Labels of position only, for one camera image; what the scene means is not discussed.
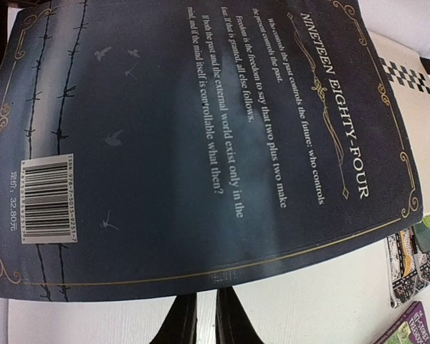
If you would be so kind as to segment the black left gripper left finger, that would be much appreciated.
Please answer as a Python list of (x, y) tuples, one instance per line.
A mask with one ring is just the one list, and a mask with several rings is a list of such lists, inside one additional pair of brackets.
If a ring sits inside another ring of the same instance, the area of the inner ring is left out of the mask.
[(196, 330), (197, 294), (179, 295), (150, 344), (196, 343)]

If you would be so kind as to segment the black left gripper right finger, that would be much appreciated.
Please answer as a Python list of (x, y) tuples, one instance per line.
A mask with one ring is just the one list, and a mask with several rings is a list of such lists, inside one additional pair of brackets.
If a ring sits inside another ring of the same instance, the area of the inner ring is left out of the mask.
[(264, 343), (256, 333), (233, 287), (217, 290), (215, 317), (216, 343)]

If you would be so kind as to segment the purple 117-Storey Treehouse book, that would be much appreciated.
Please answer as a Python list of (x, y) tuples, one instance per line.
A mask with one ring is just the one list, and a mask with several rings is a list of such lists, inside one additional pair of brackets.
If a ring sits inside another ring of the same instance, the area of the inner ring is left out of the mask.
[(375, 344), (430, 344), (430, 332), (422, 302), (412, 302)]

